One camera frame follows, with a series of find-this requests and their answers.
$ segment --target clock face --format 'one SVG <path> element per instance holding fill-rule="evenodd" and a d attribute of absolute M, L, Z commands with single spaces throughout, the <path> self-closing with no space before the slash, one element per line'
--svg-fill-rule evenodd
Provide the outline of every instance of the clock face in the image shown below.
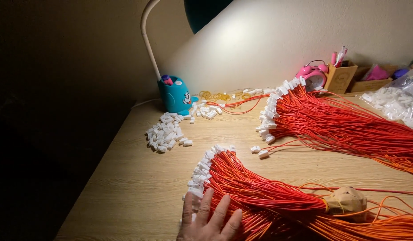
<path fill-rule="evenodd" d="M 321 86 L 324 79 L 321 75 L 313 75 L 306 79 L 306 92 L 313 91 L 316 87 Z"/>

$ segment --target finger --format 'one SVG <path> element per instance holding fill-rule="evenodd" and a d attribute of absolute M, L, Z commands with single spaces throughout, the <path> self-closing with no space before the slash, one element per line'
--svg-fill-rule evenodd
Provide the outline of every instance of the finger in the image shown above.
<path fill-rule="evenodd" d="M 187 192 L 184 197 L 184 205 L 182 207 L 181 228 L 185 228 L 192 223 L 192 193 Z"/>
<path fill-rule="evenodd" d="M 211 187 L 205 191 L 202 202 L 200 203 L 198 214 L 196 215 L 196 219 L 194 220 L 196 226 L 203 227 L 207 224 L 209 217 L 209 206 L 211 205 L 213 194 L 214 189 L 212 189 Z"/>
<path fill-rule="evenodd" d="M 236 232 L 238 231 L 239 226 L 242 221 L 242 210 L 238 209 L 232 214 L 229 221 L 227 221 L 225 227 L 223 228 L 221 235 L 224 240 L 231 240 Z"/>
<path fill-rule="evenodd" d="M 223 226 L 223 221 L 225 219 L 227 208 L 229 207 L 229 203 L 231 202 L 231 197 L 229 195 L 223 196 L 220 200 L 220 203 L 215 208 L 214 214 L 209 220 L 208 225 L 211 226 L 215 230 L 221 230 L 221 226 Z"/>

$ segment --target white lamp arm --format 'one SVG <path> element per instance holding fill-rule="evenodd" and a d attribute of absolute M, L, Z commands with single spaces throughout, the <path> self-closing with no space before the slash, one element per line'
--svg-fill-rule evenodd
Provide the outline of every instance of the white lamp arm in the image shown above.
<path fill-rule="evenodd" d="M 146 22 L 147 22 L 147 17 L 149 16 L 150 11 L 152 8 L 158 3 L 160 0 L 150 0 L 146 7 L 144 8 L 143 14 L 141 15 L 141 35 L 143 36 L 144 43 L 146 44 L 147 52 L 149 53 L 150 60 L 153 64 L 153 68 L 157 77 L 157 80 L 159 81 L 162 79 L 160 73 L 159 73 L 159 68 L 157 68 L 156 60 L 154 59 L 152 47 L 150 46 L 149 38 L 147 37 L 146 33 Z"/>

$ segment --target hand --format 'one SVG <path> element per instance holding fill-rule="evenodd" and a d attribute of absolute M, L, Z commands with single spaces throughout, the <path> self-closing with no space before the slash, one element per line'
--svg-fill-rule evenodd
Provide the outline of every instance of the hand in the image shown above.
<path fill-rule="evenodd" d="M 226 223 L 223 230 L 221 230 L 231 198 L 229 195 L 223 196 L 220 203 L 215 208 L 211 220 L 208 222 L 209 206 L 211 204 L 213 194 L 214 190 L 212 188 L 206 190 L 194 222 L 192 222 L 192 193 L 188 192 L 186 194 L 184 199 L 184 207 L 182 210 L 181 228 L 178 233 L 177 240 L 227 241 L 235 236 L 236 231 L 241 224 L 242 210 L 236 210 Z"/>

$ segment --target wood grain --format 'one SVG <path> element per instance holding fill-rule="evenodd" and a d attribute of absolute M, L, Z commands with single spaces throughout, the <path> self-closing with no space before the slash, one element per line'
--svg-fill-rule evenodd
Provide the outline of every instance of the wood grain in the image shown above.
<path fill-rule="evenodd" d="M 349 100 L 368 108 L 357 97 Z M 254 103 L 241 107 L 246 110 Z M 353 186 L 413 191 L 413 175 L 371 159 L 307 147 L 281 148 L 259 160 L 249 148 L 265 147 L 254 128 L 265 100 L 243 115 L 223 114 L 213 120 L 196 118 L 181 123 L 193 146 L 177 146 L 165 154 L 147 147 L 145 131 L 157 123 L 160 108 L 148 103 L 132 110 L 109 146 L 85 189 L 67 216 L 55 240 L 173 240 L 181 216 L 181 196 L 205 150 L 219 143 L 236 145 L 244 165 L 270 179 L 291 184 L 315 182 L 327 186 Z M 291 140 L 278 140 L 284 143 Z M 365 193 L 380 201 L 386 193 Z M 413 196 L 396 195 L 413 206 Z M 395 199 L 387 204 L 407 210 Z"/>

